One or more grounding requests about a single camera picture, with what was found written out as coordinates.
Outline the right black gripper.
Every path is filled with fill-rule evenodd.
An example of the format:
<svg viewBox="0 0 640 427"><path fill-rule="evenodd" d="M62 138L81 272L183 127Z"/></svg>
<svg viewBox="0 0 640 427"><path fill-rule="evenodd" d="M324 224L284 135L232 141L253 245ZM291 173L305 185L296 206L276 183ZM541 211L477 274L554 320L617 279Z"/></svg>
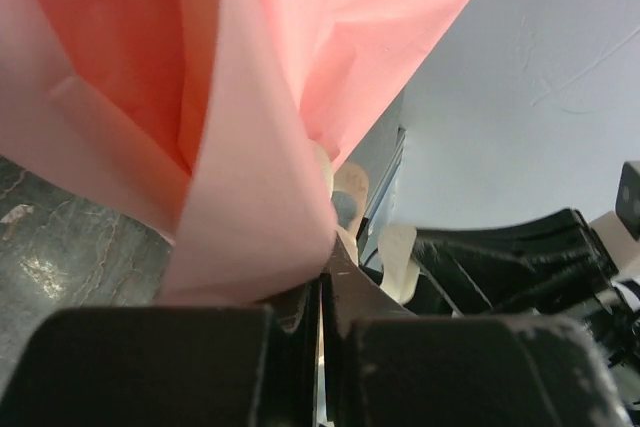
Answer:
<svg viewBox="0 0 640 427"><path fill-rule="evenodd" d="M418 315L559 313L618 272L574 209L495 229L420 229L410 258L420 273L406 306Z"/></svg>

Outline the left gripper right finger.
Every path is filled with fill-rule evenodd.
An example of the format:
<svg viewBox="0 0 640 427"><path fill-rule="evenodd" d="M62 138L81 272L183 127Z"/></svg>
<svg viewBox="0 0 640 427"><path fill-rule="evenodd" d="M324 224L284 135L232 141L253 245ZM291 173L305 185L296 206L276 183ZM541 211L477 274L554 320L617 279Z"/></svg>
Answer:
<svg viewBox="0 0 640 427"><path fill-rule="evenodd" d="M337 243L323 276L331 418L340 426L626 426L611 374L630 315L418 315Z"/></svg>

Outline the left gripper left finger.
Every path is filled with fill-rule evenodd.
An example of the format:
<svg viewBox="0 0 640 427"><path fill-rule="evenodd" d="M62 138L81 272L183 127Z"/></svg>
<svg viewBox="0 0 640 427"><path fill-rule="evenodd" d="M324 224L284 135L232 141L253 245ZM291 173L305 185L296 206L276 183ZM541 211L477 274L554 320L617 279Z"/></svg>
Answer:
<svg viewBox="0 0 640 427"><path fill-rule="evenodd" d="M245 307L83 307L34 332L5 426L312 426L319 285Z"/></svg>

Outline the cream ribbon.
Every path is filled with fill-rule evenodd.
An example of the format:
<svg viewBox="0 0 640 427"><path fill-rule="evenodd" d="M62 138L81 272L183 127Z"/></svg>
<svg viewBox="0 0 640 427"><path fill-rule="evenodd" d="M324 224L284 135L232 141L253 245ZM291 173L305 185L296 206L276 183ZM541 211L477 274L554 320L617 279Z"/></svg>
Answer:
<svg viewBox="0 0 640 427"><path fill-rule="evenodd" d="M371 233L366 222L369 176L365 169L353 162L346 162L339 169L334 169L325 149L315 141L311 146L322 169L328 192L342 193L355 203L351 219L344 225L338 224L336 232L352 263L360 267L361 254ZM378 234L372 252L381 262L380 288L400 305L405 305L413 299L418 285L420 267L412 259L417 234L417 228L411 225L387 225Z"/></svg>

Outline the pink wrapping paper sheet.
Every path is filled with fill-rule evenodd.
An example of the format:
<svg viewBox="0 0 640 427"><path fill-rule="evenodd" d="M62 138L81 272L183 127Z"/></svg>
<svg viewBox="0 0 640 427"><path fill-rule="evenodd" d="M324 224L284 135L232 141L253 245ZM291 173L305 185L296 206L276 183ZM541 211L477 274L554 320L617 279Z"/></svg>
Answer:
<svg viewBox="0 0 640 427"><path fill-rule="evenodd" d="M166 303L317 277L339 167L469 0L1 0L1 153L176 242Z"/></svg>

